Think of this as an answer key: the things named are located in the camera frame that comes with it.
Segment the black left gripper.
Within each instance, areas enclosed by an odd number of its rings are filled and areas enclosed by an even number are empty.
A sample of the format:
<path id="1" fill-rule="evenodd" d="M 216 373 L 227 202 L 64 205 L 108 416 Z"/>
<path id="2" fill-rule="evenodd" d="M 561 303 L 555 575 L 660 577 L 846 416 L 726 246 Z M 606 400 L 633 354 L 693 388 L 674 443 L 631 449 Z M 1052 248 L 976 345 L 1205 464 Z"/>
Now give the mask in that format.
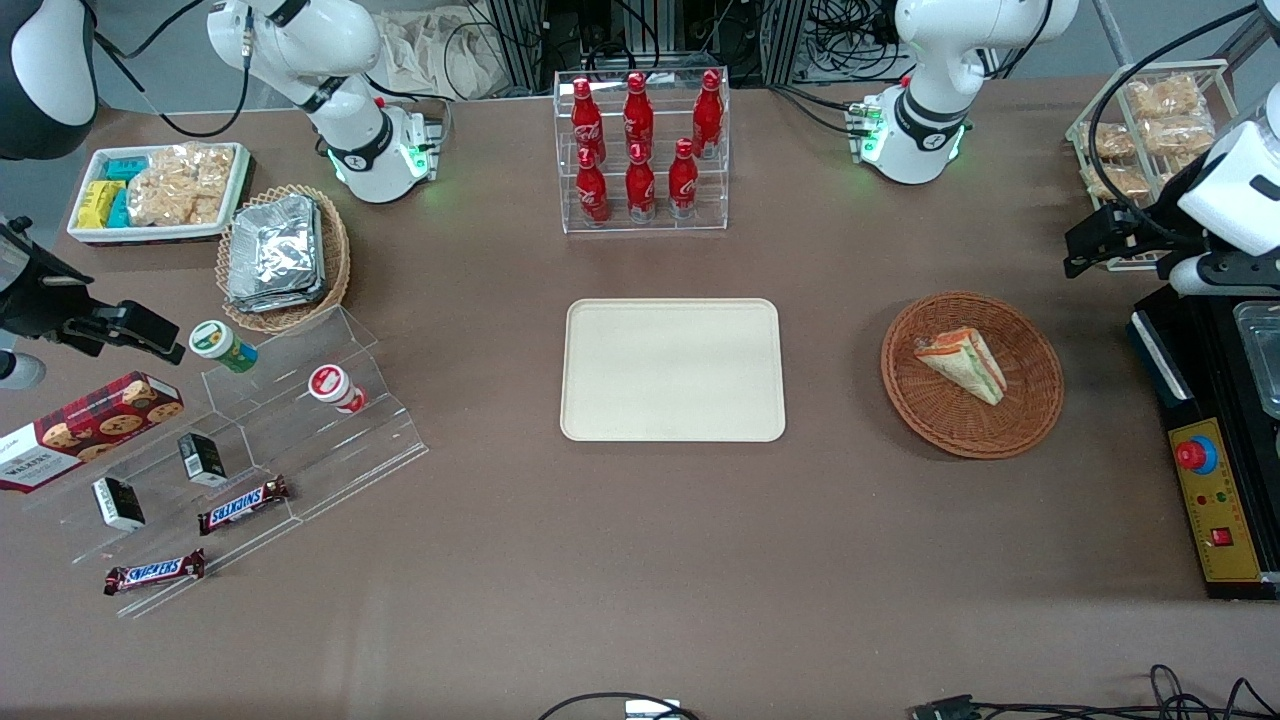
<path id="1" fill-rule="evenodd" d="M 1114 243 L 1126 243 L 1130 258 L 1172 252 L 1175 259 L 1181 260 L 1216 250 L 1216 240 L 1178 206 L 1179 199 L 1199 179 L 1208 155 L 1204 151 L 1184 161 L 1152 202 L 1142 202 L 1152 197 L 1149 191 L 1138 199 L 1126 197 L 1132 209 L 1120 202 L 1105 202 L 1094 211 L 1094 229 L 1069 229 L 1064 236 L 1068 251 L 1062 260 L 1065 277 L 1075 279 L 1092 266 L 1108 261 Z"/>

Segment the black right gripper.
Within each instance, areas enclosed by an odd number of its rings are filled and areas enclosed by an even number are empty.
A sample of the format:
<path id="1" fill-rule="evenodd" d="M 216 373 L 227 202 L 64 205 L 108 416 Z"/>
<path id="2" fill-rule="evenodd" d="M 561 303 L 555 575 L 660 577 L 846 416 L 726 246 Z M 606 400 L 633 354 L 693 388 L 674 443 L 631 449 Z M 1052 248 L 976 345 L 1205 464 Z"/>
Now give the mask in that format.
<path id="1" fill-rule="evenodd" d="M 27 340 L 68 345 L 99 357 L 106 345 L 180 364 L 179 327 L 133 300 L 96 309 L 93 279 L 29 240 L 28 218 L 3 220 L 1 327 Z"/>

